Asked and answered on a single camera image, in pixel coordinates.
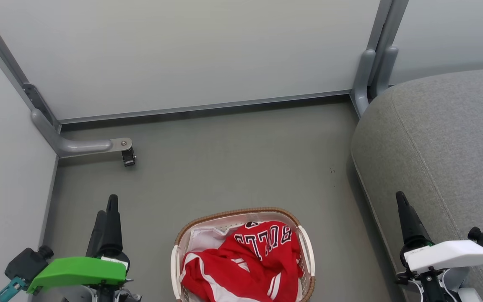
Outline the white cloth basket liner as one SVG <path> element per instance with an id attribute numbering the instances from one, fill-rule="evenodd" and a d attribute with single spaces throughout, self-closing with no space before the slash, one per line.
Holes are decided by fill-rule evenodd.
<path id="1" fill-rule="evenodd" d="M 214 226 L 195 228 L 190 232 L 186 254 L 203 252 L 207 249 L 219 249 L 226 255 L 243 255 L 245 245 L 240 245 L 234 235 L 243 234 L 245 225 L 233 225 L 226 229 Z"/>

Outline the red jersey with white stripes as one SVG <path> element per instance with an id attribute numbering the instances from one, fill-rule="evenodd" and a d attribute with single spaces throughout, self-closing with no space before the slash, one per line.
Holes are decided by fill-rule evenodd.
<path id="1" fill-rule="evenodd" d="M 185 254 L 179 281 L 203 302 L 296 302 L 303 272 L 293 228 L 280 221 L 246 222 L 234 239 L 243 255 L 219 249 Z"/>

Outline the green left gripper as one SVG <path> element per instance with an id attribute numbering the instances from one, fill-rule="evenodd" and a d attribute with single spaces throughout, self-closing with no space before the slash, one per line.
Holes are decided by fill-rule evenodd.
<path id="1" fill-rule="evenodd" d="M 123 251 L 118 196 L 111 194 L 105 211 L 98 211 L 86 257 L 58 258 L 32 279 L 27 291 L 67 286 L 118 286 L 126 281 L 130 260 Z M 121 253 L 115 258 L 99 253 Z"/>

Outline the grey fabric sofa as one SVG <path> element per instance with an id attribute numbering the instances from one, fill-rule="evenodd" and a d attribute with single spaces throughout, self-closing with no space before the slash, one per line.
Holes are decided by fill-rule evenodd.
<path id="1" fill-rule="evenodd" d="M 434 243 L 483 230 L 483 70 L 385 90 L 360 118 L 351 157 L 395 273 L 404 270 L 397 191 Z"/>

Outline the grey curved partition foot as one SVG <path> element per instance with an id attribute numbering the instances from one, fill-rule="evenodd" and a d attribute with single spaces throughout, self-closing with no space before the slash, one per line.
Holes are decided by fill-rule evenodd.
<path id="1" fill-rule="evenodd" d="M 389 46 L 384 50 L 370 86 L 369 92 L 372 98 L 376 98 L 389 88 L 390 77 L 398 53 L 399 49 L 396 46 Z"/>
<path id="2" fill-rule="evenodd" d="M 362 117 L 369 105 L 367 88 L 375 57 L 376 51 L 374 49 L 367 49 L 361 54 L 351 89 L 350 98 L 359 118 Z"/>

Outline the grey metal partition post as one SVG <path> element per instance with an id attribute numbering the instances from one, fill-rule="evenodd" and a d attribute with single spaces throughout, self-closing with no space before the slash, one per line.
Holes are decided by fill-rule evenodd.
<path id="1" fill-rule="evenodd" d="M 394 46 L 393 43 L 395 42 L 397 31 L 404 17 L 409 1 L 410 0 L 390 0 L 390 7 L 387 10 L 387 16 L 382 25 L 381 34 L 375 48 L 376 57 L 374 59 L 374 66 L 369 80 L 369 87 L 371 86 L 379 62 L 382 59 L 384 50 L 389 46 Z"/>
<path id="2" fill-rule="evenodd" d="M 6 43 L 3 41 L 3 38 L 0 35 L 0 58 L 2 59 L 3 64 L 5 67 L 10 71 L 11 78 L 16 80 L 19 84 L 20 89 L 22 92 L 25 93 L 27 98 L 29 99 L 29 103 L 36 108 L 39 109 L 40 112 L 46 117 L 48 122 L 57 130 L 60 131 L 60 123 L 55 118 L 54 113 L 52 113 L 51 109 L 48 107 L 46 101 L 40 94 L 38 88 L 32 84 L 21 67 L 19 63 L 17 63 L 15 57 L 12 55 L 11 51 L 9 50 Z"/>

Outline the white laundry basket brown rim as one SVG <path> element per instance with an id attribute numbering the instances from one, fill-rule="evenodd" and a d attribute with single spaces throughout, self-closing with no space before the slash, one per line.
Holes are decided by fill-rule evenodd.
<path id="1" fill-rule="evenodd" d="M 247 208 L 226 211 L 197 218 L 186 224 L 177 235 L 170 257 L 171 283 L 176 302 L 202 302 L 198 297 L 190 294 L 179 281 L 183 256 L 189 250 L 190 233 L 194 229 L 206 227 L 216 228 L 222 232 L 232 231 L 234 227 L 239 227 L 249 221 L 280 221 L 293 228 L 301 246 L 301 260 L 299 260 L 298 266 L 303 271 L 298 282 L 300 293 L 297 295 L 296 302 L 310 302 L 316 284 L 316 262 L 310 237 L 300 221 L 292 213 L 282 208 Z"/>

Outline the grey partition foot with plate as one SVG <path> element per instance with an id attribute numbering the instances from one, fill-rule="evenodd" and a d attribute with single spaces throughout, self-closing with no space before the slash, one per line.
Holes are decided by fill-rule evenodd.
<path id="1" fill-rule="evenodd" d="M 92 154 L 121 152 L 132 147 L 129 138 L 76 141 L 61 136 L 48 122 L 39 109 L 31 111 L 31 119 L 59 158 L 68 158 Z"/>

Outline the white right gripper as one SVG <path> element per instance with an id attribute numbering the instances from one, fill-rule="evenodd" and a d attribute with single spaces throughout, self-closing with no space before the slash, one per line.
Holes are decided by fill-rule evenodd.
<path id="1" fill-rule="evenodd" d="M 412 273 L 463 268 L 483 265 L 483 247 L 470 240 L 445 241 L 431 245 L 423 223 L 402 191 L 395 194 L 405 246 L 424 246 L 404 253 L 405 262 Z"/>

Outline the grey metal floor rail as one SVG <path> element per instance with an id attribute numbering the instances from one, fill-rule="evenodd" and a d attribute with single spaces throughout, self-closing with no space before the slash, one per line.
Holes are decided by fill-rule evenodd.
<path id="1" fill-rule="evenodd" d="M 83 118 L 60 119 L 59 123 L 61 125 L 69 125 L 69 124 L 77 124 L 77 123 L 85 123 L 85 122 L 100 122 L 104 120 L 140 118 L 140 117 L 145 117 L 150 115 L 163 115 L 163 114 L 172 114 L 172 113 L 181 113 L 181 112 L 192 112 L 192 111 L 199 111 L 199 110 L 222 109 L 222 108 L 259 105 L 259 104 L 271 104 L 276 102 L 300 101 L 303 99 L 311 99 L 311 98 L 334 97 L 334 96 L 347 95 L 350 93 L 351 93 L 351 89 L 348 89 L 348 90 L 339 90 L 339 91 L 314 93 L 314 94 L 300 94 L 300 95 L 288 96 L 288 97 L 256 99 L 253 101 L 226 102 L 226 103 L 220 103 L 220 104 L 196 105 L 196 106 L 189 106 L 189 107 L 157 109 L 157 110 L 147 110 L 147 111 L 139 111 L 139 112 L 126 112 L 126 113 L 118 113 L 118 114 L 110 114 L 110 115 L 95 115 L 95 116 L 83 117 Z"/>

